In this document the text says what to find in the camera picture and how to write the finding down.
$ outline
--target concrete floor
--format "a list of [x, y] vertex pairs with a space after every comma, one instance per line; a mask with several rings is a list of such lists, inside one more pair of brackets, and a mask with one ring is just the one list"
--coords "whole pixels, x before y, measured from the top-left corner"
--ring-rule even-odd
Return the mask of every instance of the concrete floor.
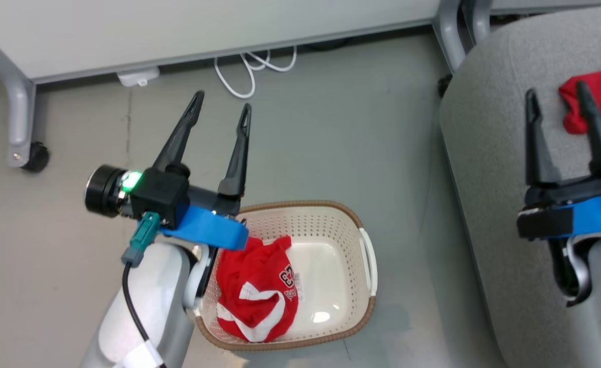
[[[249, 88], [242, 66], [222, 70], [236, 88]], [[351, 207], [376, 249], [378, 303], [354, 337], [306, 349], [233, 354], [195, 333], [184, 366], [506, 366], [436, 123], [435, 85], [445, 73], [425, 30], [301, 54], [289, 73], [256, 75], [244, 203], [327, 199]], [[186, 163], [194, 184], [215, 189], [244, 102], [211, 67], [173, 68], [146, 88], [114, 78], [40, 88], [36, 137], [52, 157], [38, 175], [6, 166], [0, 84], [0, 367], [79, 364], [118, 291], [119, 257], [135, 228], [86, 212], [86, 179], [102, 163], [151, 165], [200, 89], [205, 103]]]

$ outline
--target white desk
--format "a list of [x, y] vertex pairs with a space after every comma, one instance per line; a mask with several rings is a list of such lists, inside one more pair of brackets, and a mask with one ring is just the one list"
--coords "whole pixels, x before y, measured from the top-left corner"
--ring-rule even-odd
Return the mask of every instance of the white desk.
[[27, 163], [35, 84], [432, 23], [452, 70], [460, 0], [0, 0], [8, 163]]

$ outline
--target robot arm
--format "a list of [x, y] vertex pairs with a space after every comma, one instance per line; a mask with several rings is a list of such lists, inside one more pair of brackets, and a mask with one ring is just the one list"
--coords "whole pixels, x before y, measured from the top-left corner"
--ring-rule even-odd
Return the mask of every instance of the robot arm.
[[548, 242], [553, 274], [566, 299], [575, 361], [601, 366], [601, 112], [588, 86], [578, 82], [581, 112], [588, 124], [590, 175], [562, 180], [541, 131], [541, 109], [533, 90], [525, 96], [525, 207], [516, 221], [519, 236]]
[[[234, 218], [240, 210], [250, 136], [251, 107], [244, 106], [237, 142], [217, 192], [192, 186], [181, 163], [191, 128], [198, 122], [204, 93], [198, 91], [151, 168], [144, 172], [103, 165], [85, 192], [90, 212], [139, 221], [121, 257], [123, 286], [98, 326], [81, 367], [179, 368], [187, 353], [193, 321], [220, 247], [244, 249], [248, 230]], [[157, 235], [198, 244], [200, 259]]]

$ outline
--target caster wheel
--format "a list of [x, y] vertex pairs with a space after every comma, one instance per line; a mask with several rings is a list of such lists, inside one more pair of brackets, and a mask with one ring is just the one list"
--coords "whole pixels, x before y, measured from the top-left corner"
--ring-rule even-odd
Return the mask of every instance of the caster wheel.
[[450, 84], [450, 80], [453, 79], [453, 75], [449, 74], [445, 77], [439, 79], [439, 82], [436, 84], [436, 90], [439, 92], [439, 97], [443, 98], [446, 93], [446, 89], [448, 89], [448, 84]]
[[41, 142], [32, 142], [28, 162], [21, 168], [27, 172], [41, 172], [48, 165], [50, 157], [49, 150]]

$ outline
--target white plastic basket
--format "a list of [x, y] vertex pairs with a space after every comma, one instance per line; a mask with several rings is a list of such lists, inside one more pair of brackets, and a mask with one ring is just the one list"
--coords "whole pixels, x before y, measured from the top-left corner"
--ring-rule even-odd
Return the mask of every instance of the white plastic basket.
[[378, 270], [371, 240], [357, 216], [327, 201], [278, 202], [242, 209], [250, 236], [265, 244], [291, 236], [287, 256], [296, 274], [298, 312], [286, 334], [272, 342], [234, 337], [217, 321], [221, 290], [212, 272], [195, 310], [196, 326], [212, 344], [226, 350], [281, 350], [354, 335], [368, 322], [375, 305]]

